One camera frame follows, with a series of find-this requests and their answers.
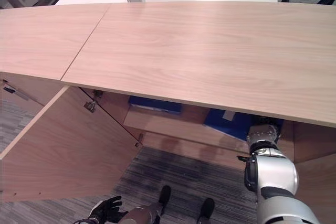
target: black shoe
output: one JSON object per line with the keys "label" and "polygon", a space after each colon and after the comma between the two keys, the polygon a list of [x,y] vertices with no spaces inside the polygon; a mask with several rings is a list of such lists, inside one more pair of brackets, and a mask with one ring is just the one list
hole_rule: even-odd
{"label": "black shoe", "polygon": [[197,222],[200,220],[200,217],[210,219],[212,213],[214,212],[214,209],[215,209],[214,200],[211,198],[207,198],[202,205]]}
{"label": "black shoe", "polygon": [[168,204],[171,192],[172,192],[172,189],[170,188],[170,186],[162,187],[160,198],[159,198],[159,203],[161,203],[163,206],[161,210],[161,215],[164,214],[164,210]]}

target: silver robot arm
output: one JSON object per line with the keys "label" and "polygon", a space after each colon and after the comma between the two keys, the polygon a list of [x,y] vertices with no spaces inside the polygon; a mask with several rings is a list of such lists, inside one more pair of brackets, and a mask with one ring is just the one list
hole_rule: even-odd
{"label": "silver robot arm", "polygon": [[246,162],[245,186],[257,195],[258,224],[319,224],[311,209],[295,193],[299,177],[293,162],[277,147],[277,127],[271,124],[250,128],[247,142],[249,157]]}

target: striped carpet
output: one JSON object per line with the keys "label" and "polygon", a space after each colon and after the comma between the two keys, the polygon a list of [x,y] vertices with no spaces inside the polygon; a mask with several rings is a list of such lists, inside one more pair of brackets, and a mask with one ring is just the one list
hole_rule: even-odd
{"label": "striped carpet", "polygon": [[33,118],[15,104],[0,100],[0,153]]}
{"label": "striped carpet", "polygon": [[166,184],[172,197],[161,224],[195,223],[207,197],[216,202],[212,224],[256,223],[256,198],[244,187],[242,172],[151,148],[141,150],[110,195],[4,203],[0,223],[72,223],[115,195],[129,211],[157,201]]}

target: wood grain surface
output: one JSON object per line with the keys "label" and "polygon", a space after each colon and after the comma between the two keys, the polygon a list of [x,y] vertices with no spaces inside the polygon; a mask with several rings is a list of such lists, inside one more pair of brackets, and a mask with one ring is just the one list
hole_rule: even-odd
{"label": "wood grain surface", "polygon": [[334,6],[111,4],[62,81],[335,127],[335,39]]}
{"label": "wood grain surface", "polygon": [[3,200],[109,193],[138,152],[136,140],[105,111],[91,113],[80,89],[64,87],[0,158]]}
{"label": "wood grain surface", "polygon": [[[202,114],[195,114],[194,120],[196,116],[203,118]],[[190,122],[165,112],[131,107],[124,124],[144,131],[249,153],[246,142],[206,127],[203,122]]]}
{"label": "wood grain surface", "polygon": [[295,162],[336,153],[336,129],[308,123],[294,123]]}
{"label": "wood grain surface", "polygon": [[29,95],[37,103],[45,106],[64,86],[60,81],[47,80],[12,73],[0,73],[0,80]]}
{"label": "wood grain surface", "polygon": [[[92,98],[94,97],[92,89],[84,88],[84,91]],[[139,139],[142,130],[124,125],[125,117],[127,115],[128,109],[130,108],[130,104],[128,103],[129,98],[130,96],[126,94],[104,92],[101,99],[99,99],[98,103],[129,133],[131,133],[136,139]]]}
{"label": "wood grain surface", "polygon": [[281,128],[281,135],[277,145],[279,150],[292,160],[292,162],[295,160],[293,134],[293,122],[285,120]]}
{"label": "wood grain surface", "polygon": [[217,165],[223,165],[240,170],[244,170],[245,168],[245,163],[237,159],[237,155],[241,155],[240,152],[230,151],[211,145],[191,142],[151,132],[145,133],[143,145]]}
{"label": "wood grain surface", "polygon": [[1,101],[8,101],[12,104],[15,104],[22,110],[28,112],[30,115],[35,116],[42,108],[43,105],[29,99],[28,101],[22,99],[21,97],[17,96],[16,94],[9,93],[5,91],[3,88],[6,87],[6,83],[0,79],[0,102]]}
{"label": "wood grain surface", "polygon": [[60,80],[108,6],[0,10],[0,71]]}
{"label": "wood grain surface", "polygon": [[299,173],[296,197],[307,204],[323,224],[336,220],[336,154],[295,165]]}

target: blue box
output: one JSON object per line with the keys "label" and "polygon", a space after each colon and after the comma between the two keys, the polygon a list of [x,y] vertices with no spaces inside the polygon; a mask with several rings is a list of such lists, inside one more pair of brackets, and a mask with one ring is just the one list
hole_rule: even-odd
{"label": "blue box", "polygon": [[147,110],[163,111],[170,114],[179,115],[181,113],[182,105],[176,102],[166,102],[161,100],[134,97],[131,96],[129,103],[132,106],[140,107]]}
{"label": "blue box", "polygon": [[267,118],[257,115],[233,112],[227,110],[210,109],[204,124],[225,134],[246,141],[246,136],[252,125],[260,120],[266,120],[278,126],[281,130],[282,119]]}

